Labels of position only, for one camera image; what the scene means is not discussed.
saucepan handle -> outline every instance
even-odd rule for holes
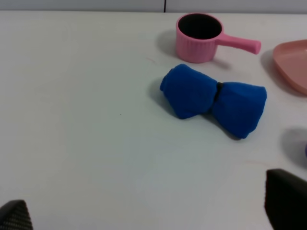
[[[226,34],[221,34],[217,39],[216,44],[243,49],[253,54],[258,54],[261,49],[260,41],[232,37]]]

white table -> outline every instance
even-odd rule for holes
[[[307,179],[307,99],[271,50],[307,37],[307,15],[215,14],[259,39],[189,64],[219,81],[263,85],[259,126],[230,138],[179,120],[158,86],[179,63],[179,13],[0,12],[0,203],[22,198],[37,230],[271,230],[265,172]]]

bow knot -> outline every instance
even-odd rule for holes
[[[255,130],[267,98],[264,87],[220,83],[184,64],[169,71],[160,90],[179,118],[211,112],[223,128],[238,138],[246,138]]]

pink pot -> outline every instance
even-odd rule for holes
[[[258,54],[261,42],[224,34],[222,23],[204,13],[190,13],[176,24],[176,52],[184,61],[202,63],[211,61],[218,45],[231,46]]]

pink plate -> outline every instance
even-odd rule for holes
[[[279,44],[274,49],[273,59],[287,82],[307,95],[307,40]]]

